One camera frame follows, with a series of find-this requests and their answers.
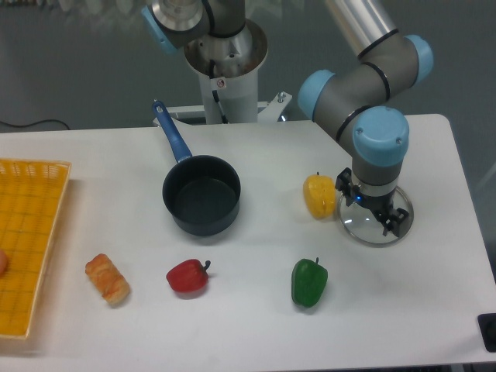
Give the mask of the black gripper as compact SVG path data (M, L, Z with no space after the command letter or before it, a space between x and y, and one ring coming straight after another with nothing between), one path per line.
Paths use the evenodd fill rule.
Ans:
M336 179L336 190L343 196L346 207L355 204L369 210L383 226L383 236L392 233L403 237L409 231L409 212L394 208L397 181L384 185L371 185L359 181L349 168Z

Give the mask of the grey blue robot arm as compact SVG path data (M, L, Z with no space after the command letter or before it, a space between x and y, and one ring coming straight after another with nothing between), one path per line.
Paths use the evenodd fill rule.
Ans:
M351 167L336 181L346 207L368 211L384 235L401 238L413 221L410 208L394 205L409 127L387 102L430 73L432 50L423 38L401 34L378 1L332 1L329 7L360 63L344 76L311 74L298 106L351 156ZM163 52L184 51L198 74L208 122L260 118L257 71L267 38L246 17L244 2L154 1L142 14Z

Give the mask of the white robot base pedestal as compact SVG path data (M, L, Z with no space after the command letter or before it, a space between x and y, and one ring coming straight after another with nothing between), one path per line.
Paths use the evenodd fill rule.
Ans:
M258 73L267 59L264 31L246 20L235 36L204 35L183 48L185 60L197 74L208 124L272 123L280 119L292 95L278 92L259 100Z

